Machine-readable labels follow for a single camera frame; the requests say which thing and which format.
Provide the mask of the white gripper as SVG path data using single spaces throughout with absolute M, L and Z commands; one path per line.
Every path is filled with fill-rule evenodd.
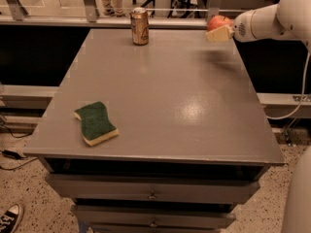
M 280 35 L 280 23 L 276 17 L 277 6 L 271 5 L 239 15 L 231 26 L 224 25 L 205 33 L 209 43 L 226 42 L 234 38 L 239 42 L 276 39 Z

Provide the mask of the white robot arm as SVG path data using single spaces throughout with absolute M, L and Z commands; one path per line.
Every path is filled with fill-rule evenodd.
M 280 0 L 251 10 L 235 20 L 214 16 L 206 40 L 299 40 L 311 54 L 311 0 Z M 311 233 L 311 148 L 297 161 L 289 186 L 281 233 Z

